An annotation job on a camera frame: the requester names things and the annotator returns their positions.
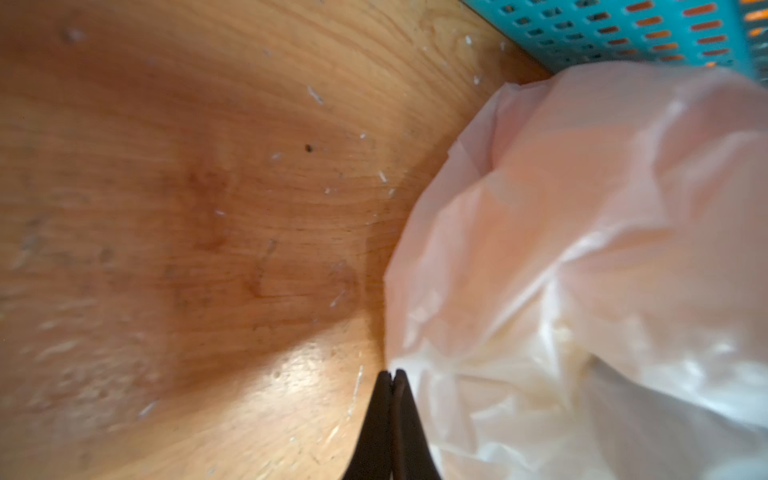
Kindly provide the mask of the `white plastic bag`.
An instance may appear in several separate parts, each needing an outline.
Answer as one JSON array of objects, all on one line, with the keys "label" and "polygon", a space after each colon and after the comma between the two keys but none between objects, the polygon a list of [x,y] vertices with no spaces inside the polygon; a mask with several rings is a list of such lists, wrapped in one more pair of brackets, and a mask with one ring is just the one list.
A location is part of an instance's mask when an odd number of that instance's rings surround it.
[{"label": "white plastic bag", "polygon": [[765,478],[765,88],[630,62],[503,85],[385,303],[446,479]]}]

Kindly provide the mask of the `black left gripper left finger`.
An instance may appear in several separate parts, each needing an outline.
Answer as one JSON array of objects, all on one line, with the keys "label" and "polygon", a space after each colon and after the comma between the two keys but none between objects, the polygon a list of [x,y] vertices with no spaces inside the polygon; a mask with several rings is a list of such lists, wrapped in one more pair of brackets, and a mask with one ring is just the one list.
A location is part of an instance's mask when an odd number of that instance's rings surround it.
[{"label": "black left gripper left finger", "polygon": [[393,380],[388,371],[377,375],[351,460],[342,480],[388,480],[392,476],[390,435]]}]

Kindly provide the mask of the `teal plastic basket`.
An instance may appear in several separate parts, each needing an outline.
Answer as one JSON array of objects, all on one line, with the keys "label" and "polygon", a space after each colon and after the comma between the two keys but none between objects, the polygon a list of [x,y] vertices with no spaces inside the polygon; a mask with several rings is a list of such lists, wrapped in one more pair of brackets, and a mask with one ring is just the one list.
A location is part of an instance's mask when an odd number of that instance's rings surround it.
[{"label": "teal plastic basket", "polygon": [[475,0],[468,7],[553,73],[635,61],[732,69],[767,83],[767,4],[734,0]]}]

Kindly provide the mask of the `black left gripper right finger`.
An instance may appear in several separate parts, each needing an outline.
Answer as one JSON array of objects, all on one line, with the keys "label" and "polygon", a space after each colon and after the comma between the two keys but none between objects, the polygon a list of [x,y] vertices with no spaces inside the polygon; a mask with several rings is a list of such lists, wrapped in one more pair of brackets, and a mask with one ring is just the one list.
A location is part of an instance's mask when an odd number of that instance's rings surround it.
[{"label": "black left gripper right finger", "polygon": [[391,398],[391,465],[394,480],[440,480],[407,374],[398,369]]}]

